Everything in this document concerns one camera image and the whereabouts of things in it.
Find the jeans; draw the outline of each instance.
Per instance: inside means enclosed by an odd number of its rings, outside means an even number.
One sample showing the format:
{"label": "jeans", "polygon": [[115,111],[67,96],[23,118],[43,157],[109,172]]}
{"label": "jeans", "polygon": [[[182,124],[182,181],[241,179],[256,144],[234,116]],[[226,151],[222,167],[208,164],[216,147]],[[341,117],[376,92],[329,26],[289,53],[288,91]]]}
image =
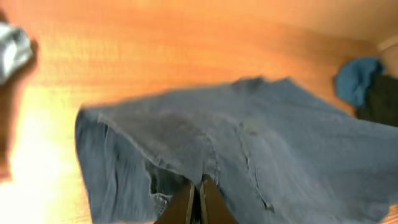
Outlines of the jeans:
{"label": "jeans", "polygon": [[398,129],[261,78],[82,108],[94,223],[155,220],[210,175],[239,223],[377,223],[398,202]]}

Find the fabric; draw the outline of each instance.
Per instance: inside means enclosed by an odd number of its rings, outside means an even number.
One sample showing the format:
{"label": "fabric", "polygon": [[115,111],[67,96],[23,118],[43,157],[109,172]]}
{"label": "fabric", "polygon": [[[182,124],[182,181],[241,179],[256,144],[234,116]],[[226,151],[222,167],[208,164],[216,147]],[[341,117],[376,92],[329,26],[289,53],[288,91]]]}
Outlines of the fabric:
{"label": "fabric", "polygon": [[365,104],[358,109],[357,116],[398,127],[398,79],[375,74]]}
{"label": "fabric", "polygon": [[203,174],[240,224],[377,223],[398,199],[397,135],[261,78],[82,108],[76,119],[94,223],[154,220]]}
{"label": "fabric", "polygon": [[355,107],[362,106],[372,74],[382,73],[383,70],[384,67],[377,58],[364,57],[353,60],[343,66],[335,78],[337,95]]}
{"label": "fabric", "polygon": [[0,85],[32,56],[30,40],[26,33],[20,28],[0,22]]}

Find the dark blue clothing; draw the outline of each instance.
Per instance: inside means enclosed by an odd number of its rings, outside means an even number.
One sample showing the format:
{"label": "dark blue clothing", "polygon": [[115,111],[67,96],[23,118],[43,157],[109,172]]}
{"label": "dark blue clothing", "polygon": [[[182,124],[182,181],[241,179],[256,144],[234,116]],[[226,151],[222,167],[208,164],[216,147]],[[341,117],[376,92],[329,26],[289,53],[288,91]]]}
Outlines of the dark blue clothing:
{"label": "dark blue clothing", "polygon": [[290,80],[171,91],[76,120],[95,223],[154,220],[184,178],[203,174],[240,224],[377,223],[398,199],[397,145],[397,128]]}
{"label": "dark blue clothing", "polygon": [[355,107],[362,106],[373,73],[381,74],[383,70],[380,60],[374,57],[363,57],[347,63],[335,78],[337,95]]}

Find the denim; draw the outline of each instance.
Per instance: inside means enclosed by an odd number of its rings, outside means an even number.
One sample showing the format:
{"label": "denim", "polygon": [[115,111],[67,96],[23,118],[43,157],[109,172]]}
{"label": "denim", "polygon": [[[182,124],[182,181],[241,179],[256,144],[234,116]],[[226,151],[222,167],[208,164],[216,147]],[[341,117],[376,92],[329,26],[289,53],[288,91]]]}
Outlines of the denim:
{"label": "denim", "polygon": [[210,175],[239,223],[377,223],[398,202],[398,129],[261,78],[82,108],[94,223],[155,220]]}

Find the wooden floor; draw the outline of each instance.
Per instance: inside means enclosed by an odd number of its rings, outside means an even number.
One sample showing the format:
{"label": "wooden floor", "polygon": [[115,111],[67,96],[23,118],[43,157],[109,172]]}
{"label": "wooden floor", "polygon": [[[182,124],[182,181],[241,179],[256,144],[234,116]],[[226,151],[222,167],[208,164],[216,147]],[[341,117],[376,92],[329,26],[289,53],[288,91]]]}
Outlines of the wooden floor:
{"label": "wooden floor", "polygon": [[267,21],[255,1],[185,2],[0,1],[38,46],[0,86],[0,223],[91,222],[73,143],[82,104],[262,74],[292,77],[352,112],[331,79],[374,46]]}

